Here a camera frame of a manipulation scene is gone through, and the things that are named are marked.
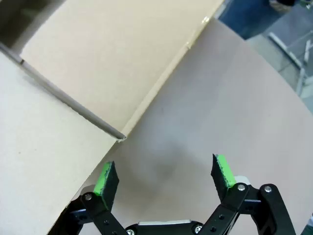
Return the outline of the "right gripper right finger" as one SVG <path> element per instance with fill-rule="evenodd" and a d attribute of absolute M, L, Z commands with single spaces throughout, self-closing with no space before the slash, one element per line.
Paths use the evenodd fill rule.
<path fill-rule="evenodd" d="M 250 215 L 260 235 L 293 235 L 295 229 L 279 189 L 259 189 L 238 182 L 224 155 L 213 155 L 211 176 L 220 204 L 200 230 L 202 235 L 227 235 L 241 214 Z"/>

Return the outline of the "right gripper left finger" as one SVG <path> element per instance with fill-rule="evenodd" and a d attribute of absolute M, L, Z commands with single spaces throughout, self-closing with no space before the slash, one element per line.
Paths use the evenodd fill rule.
<path fill-rule="evenodd" d="M 72 201 L 67 211 L 67 227 L 79 229 L 93 223 L 102 235 L 126 235 L 126 230 L 112 214 L 119 178 L 114 162 L 104 164 L 93 191 Z"/>

